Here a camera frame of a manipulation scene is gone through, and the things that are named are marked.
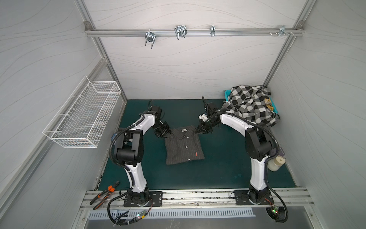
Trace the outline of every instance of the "wire mesh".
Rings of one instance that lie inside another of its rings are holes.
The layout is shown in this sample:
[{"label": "wire mesh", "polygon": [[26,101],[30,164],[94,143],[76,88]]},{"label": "wire mesh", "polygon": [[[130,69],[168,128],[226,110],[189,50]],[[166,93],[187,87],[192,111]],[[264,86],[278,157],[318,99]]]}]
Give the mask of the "wire mesh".
[{"label": "wire mesh", "polygon": [[89,82],[52,132],[64,148],[96,148],[121,90],[115,81]]}]

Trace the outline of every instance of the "teal bin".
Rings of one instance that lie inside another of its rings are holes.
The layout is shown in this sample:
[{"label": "teal bin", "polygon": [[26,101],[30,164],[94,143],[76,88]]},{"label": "teal bin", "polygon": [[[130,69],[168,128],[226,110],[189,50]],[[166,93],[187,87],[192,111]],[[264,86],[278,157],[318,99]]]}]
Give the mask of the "teal bin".
[{"label": "teal bin", "polygon": [[[225,91],[225,100],[226,101],[229,101],[229,95],[231,94],[231,90],[226,90]],[[276,108],[276,106],[275,106],[275,103],[273,102],[273,100],[271,99],[271,101],[272,101],[272,107],[273,107],[273,112],[274,113],[276,113],[276,114],[278,114],[277,113],[277,108]]]}]

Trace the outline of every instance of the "green mat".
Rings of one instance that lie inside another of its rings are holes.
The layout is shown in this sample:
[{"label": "green mat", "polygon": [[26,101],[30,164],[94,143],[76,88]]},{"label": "green mat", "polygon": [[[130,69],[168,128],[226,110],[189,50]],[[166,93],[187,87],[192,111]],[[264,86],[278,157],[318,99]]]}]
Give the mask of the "green mat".
[{"label": "green mat", "polygon": [[[207,100],[221,107],[223,100]],[[148,100],[128,100],[120,127],[127,127],[147,110]],[[154,100],[165,115],[163,121],[169,126],[199,124],[198,116],[204,113],[202,100]],[[193,160],[176,165],[166,165],[167,152],[164,139],[156,138],[149,129],[143,138],[143,174],[150,190],[153,189],[205,189],[205,188],[248,188],[251,177],[250,157],[245,152],[245,138],[229,126],[220,124],[213,133],[200,134],[199,139],[205,159]],[[295,187],[285,166],[276,172],[268,172],[268,180],[274,188]],[[120,181],[117,189],[128,189],[129,182],[124,169],[108,160],[99,190],[107,189]]]}]

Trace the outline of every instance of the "white wire basket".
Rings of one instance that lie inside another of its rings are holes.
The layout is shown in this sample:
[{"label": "white wire basket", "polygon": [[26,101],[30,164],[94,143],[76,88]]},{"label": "white wire basket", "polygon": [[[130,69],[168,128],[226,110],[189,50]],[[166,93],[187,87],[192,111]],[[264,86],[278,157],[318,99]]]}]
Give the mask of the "white wire basket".
[{"label": "white wire basket", "polygon": [[96,148],[121,93],[115,81],[85,78],[43,131],[64,148]]}]

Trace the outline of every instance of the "black mounting plate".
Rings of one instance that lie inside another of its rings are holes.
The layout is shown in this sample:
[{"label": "black mounting plate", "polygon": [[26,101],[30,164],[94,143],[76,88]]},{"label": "black mounting plate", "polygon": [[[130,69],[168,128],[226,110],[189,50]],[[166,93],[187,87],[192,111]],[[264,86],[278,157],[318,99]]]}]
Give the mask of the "black mounting plate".
[{"label": "black mounting plate", "polygon": [[[153,200],[153,207],[161,207],[163,201],[163,192],[149,192],[149,198]],[[149,203],[144,206],[139,205],[136,202],[131,202],[131,197],[129,194],[125,196],[124,207],[149,207]]]},{"label": "black mounting plate", "polygon": [[[236,205],[253,205],[253,203],[250,202],[250,200],[249,200],[248,192],[249,192],[249,190],[234,190],[235,204]],[[272,198],[272,195],[270,192],[268,192],[264,198],[266,198],[267,200],[269,200],[273,203],[273,198]],[[270,204],[267,200],[263,200],[258,205]]]}]

